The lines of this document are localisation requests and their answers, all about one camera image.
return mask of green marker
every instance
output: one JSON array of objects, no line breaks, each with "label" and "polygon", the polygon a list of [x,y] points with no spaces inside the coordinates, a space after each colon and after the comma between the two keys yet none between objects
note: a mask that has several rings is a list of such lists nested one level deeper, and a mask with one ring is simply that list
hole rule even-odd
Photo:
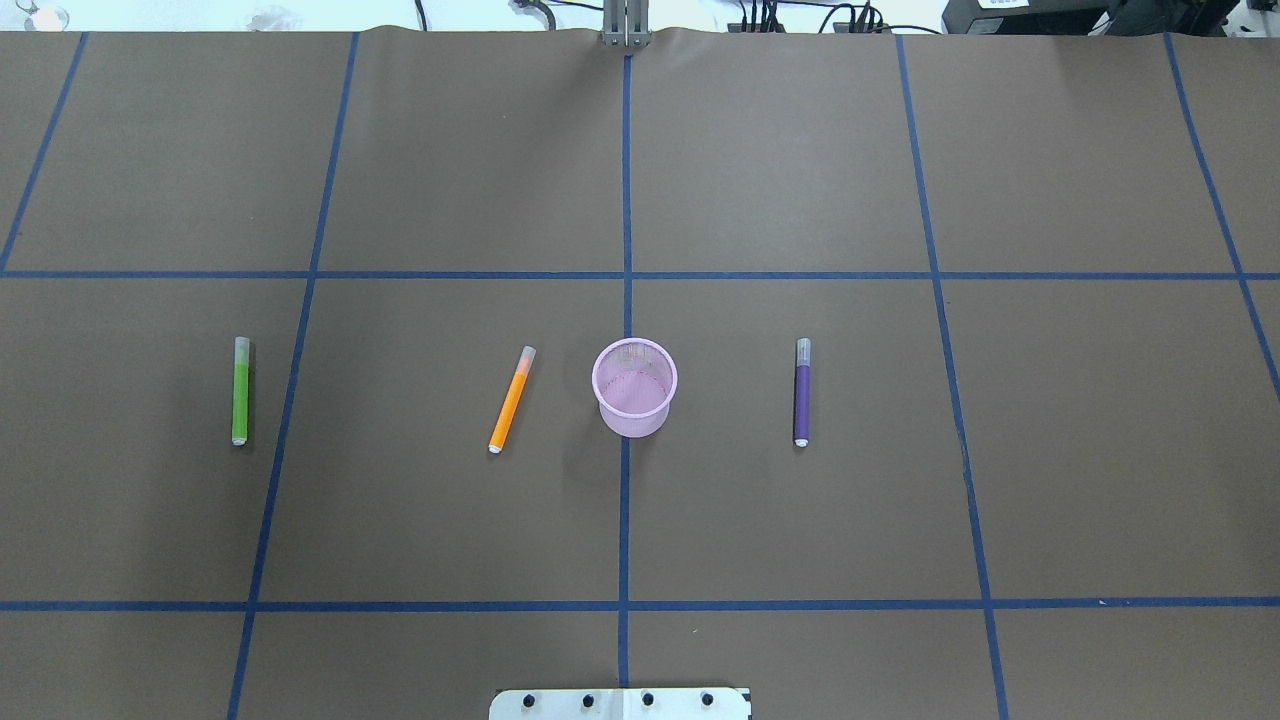
[{"label": "green marker", "polygon": [[236,379],[232,383],[232,445],[248,442],[248,338],[236,338]]}]

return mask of white floor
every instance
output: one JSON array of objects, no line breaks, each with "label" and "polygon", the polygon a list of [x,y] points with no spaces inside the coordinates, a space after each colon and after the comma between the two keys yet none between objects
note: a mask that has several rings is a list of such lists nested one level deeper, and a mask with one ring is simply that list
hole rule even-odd
[{"label": "white floor", "polygon": [[[241,31],[257,27],[300,31],[352,31],[384,24],[417,27],[413,0],[17,0],[67,10],[68,31]],[[586,0],[598,4],[598,0]],[[543,18],[521,10],[511,0],[422,0],[433,31],[539,31]],[[942,29],[946,0],[877,0],[892,24]],[[561,27],[599,28],[600,13],[557,6]],[[737,0],[650,0],[650,24],[723,32],[741,17]],[[827,12],[783,6],[780,18],[788,32],[814,32]],[[1276,13],[1248,10],[1244,1],[1231,13],[1229,35],[1272,36]],[[844,12],[838,15],[841,19]],[[14,0],[0,0],[0,29],[22,29],[26,13]]]}]

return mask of metal bracket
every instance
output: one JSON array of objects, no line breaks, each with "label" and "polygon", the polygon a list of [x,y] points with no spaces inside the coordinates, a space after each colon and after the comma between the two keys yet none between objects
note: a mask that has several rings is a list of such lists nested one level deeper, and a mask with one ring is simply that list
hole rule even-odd
[{"label": "metal bracket", "polygon": [[489,720],[750,720],[751,691],[739,688],[649,688],[504,691],[489,705]]},{"label": "metal bracket", "polygon": [[616,47],[649,45],[649,0],[604,0],[604,27],[600,40]]}]

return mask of blue grid line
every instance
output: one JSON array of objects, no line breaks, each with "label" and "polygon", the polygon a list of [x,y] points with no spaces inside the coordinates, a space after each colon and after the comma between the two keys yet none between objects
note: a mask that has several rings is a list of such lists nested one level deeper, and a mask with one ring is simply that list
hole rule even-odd
[{"label": "blue grid line", "polygon": [[[631,55],[622,58],[622,337],[631,337]],[[618,687],[631,684],[631,439],[618,441]]]},{"label": "blue grid line", "polygon": [[49,117],[49,126],[45,128],[45,137],[40,140],[40,150],[36,151],[36,161],[31,165],[31,174],[27,176],[27,186],[22,190],[22,197],[18,199],[18,211],[13,215],[13,223],[9,225],[9,236],[4,241],[4,249],[0,250],[0,272],[5,269],[9,264],[9,255],[13,254],[13,246],[18,242],[18,231],[22,228],[22,218],[27,214],[27,204],[31,201],[31,193],[36,190],[36,181],[40,178],[40,168],[45,164],[45,154],[49,152],[49,143],[54,140],[54,131],[58,129],[58,120],[63,117],[63,108],[67,106],[67,96],[72,92],[72,81],[76,79],[76,70],[79,68],[79,60],[84,55],[84,44],[88,42],[88,33],[82,32],[79,42],[76,44],[76,54],[72,55],[72,64],[67,68],[67,77],[63,79],[63,90],[58,94],[58,102],[54,104],[54,113]]},{"label": "blue grid line", "polygon": [[[310,270],[0,270],[13,279],[307,279]],[[1084,282],[1253,282],[1280,281],[1280,273],[1079,273],[941,270],[943,281]],[[620,270],[316,270],[316,279],[369,281],[626,281]],[[662,281],[929,281],[920,270],[671,270],[631,272],[632,282]]]},{"label": "blue grid line", "polygon": [[[0,612],[244,612],[247,602],[151,600],[9,600]],[[262,601],[255,612],[485,614],[617,612],[612,600],[532,601]],[[631,600],[631,612],[877,612],[904,610],[1121,610],[1160,607],[1275,607],[1280,596],[1111,596],[897,600]]]},{"label": "blue grid line", "polygon": [[946,299],[942,295],[942,273],[938,269],[938,251],[933,241],[933,218],[929,213],[929,193],[924,183],[924,163],[920,158],[920,138],[915,127],[915,108],[911,102],[911,81],[906,65],[902,36],[896,36],[897,64],[902,77],[902,105],[906,110],[906,129],[911,140],[911,160],[915,165],[915,187],[920,196],[920,220],[924,225],[924,245],[929,252],[929,272],[933,274],[933,304],[938,314],[938,332],[942,338],[942,359],[947,368],[947,387],[951,391],[951,415],[960,441],[964,466],[964,486],[969,505],[969,532],[973,537],[973,555],[978,565],[978,588],[987,603],[983,619],[987,625],[987,648],[991,653],[991,675],[996,689],[996,710],[1000,720],[1009,720],[1009,702],[1005,697],[1005,671],[1000,660],[1000,639],[996,634],[996,614],[991,609],[991,580],[987,575],[987,553],[982,541],[982,521],[978,518],[978,493],[973,486],[973,462],[969,457],[969,438],[964,427],[964,409],[960,405],[960,384],[956,379],[955,355],[951,350],[951,329],[947,324]]},{"label": "blue grid line", "polygon": [[1231,256],[1231,266],[1235,268],[1235,277],[1240,283],[1240,295],[1244,296],[1244,306],[1249,311],[1249,322],[1253,323],[1253,334],[1258,338],[1262,360],[1266,363],[1267,373],[1271,375],[1271,388],[1276,393],[1276,400],[1280,400],[1280,373],[1276,372],[1276,361],[1271,355],[1267,334],[1262,329],[1262,319],[1258,316],[1258,309],[1253,304],[1253,293],[1249,292],[1249,283],[1244,277],[1244,265],[1240,263],[1240,254],[1235,249],[1231,227],[1228,224],[1226,213],[1222,210],[1222,200],[1217,196],[1213,173],[1208,169],[1208,160],[1204,159],[1199,133],[1196,132],[1196,120],[1192,119],[1192,106],[1187,101],[1187,88],[1183,86],[1183,70],[1178,65],[1178,53],[1174,51],[1174,36],[1167,32],[1165,33],[1165,51],[1169,54],[1169,69],[1174,76],[1174,88],[1178,90],[1178,104],[1183,108],[1183,120],[1187,123],[1187,133],[1190,136],[1192,149],[1196,151],[1196,161],[1199,163],[1201,174],[1204,177],[1204,187],[1208,190],[1208,197],[1213,202],[1217,227],[1222,231],[1222,241],[1226,242],[1226,252]]},{"label": "blue grid line", "polygon": [[271,478],[266,486],[266,502],[262,507],[262,524],[257,536],[257,552],[253,556],[253,574],[248,587],[248,605],[244,609],[244,625],[241,630],[241,646],[236,657],[236,674],[232,676],[230,700],[227,705],[227,720],[236,720],[239,714],[241,691],[244,687],[244,669],[248,666],[248,650],[253,641],[253,621],[257,615],[257,600],[262,591],[262,570],[266,565],[266,547],[271,538],[271,519],[275,515],[275,498],[280,488],[280,470],[284,466],[284,446],[289,437],[289,421],[293,415],[293,400],[298,387],[298,370],[302,365],[302,350],[306,346],[307,325],[311,322],[311,301],[315,297],[316,272],[320,269],[320,252],[324,249],[324,231],[329,217],[329,200],[333,196],[333,181],[338,173],[338,152],[342,150],[342,131],[347,122],[347,101],[351,99],[351,79],[356,72],[356,50],[360,47],[360,33],[351,33],[351,47],[347,51],[347,72],[342,83],[342,99],[338,101],[338,118],[334,123],[333,146],[329,149],[329,168],[325,170],[324,193],[320,197],[320,211],[316,218],[316,237],[311,246],[311,268],[307,288],[302,293],[302,311],[298,314],[298,333],[293,341],[293,360],[289,364],[289,382],[284,391],[284,409],[280,414],[280,429],[275,438],[275,456],[271,460]]}]

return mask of gray tabletop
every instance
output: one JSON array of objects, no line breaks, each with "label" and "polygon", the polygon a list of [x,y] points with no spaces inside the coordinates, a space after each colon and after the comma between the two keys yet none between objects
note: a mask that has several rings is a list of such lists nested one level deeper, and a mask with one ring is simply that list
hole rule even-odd
[{"label": "gray tabletop", "polygon": [[[1277,70],[1171,36],[6,38],[0,717],[704,684],[1272,716]],[[589,375],[630,334],[681,380],[620,441]]]}]

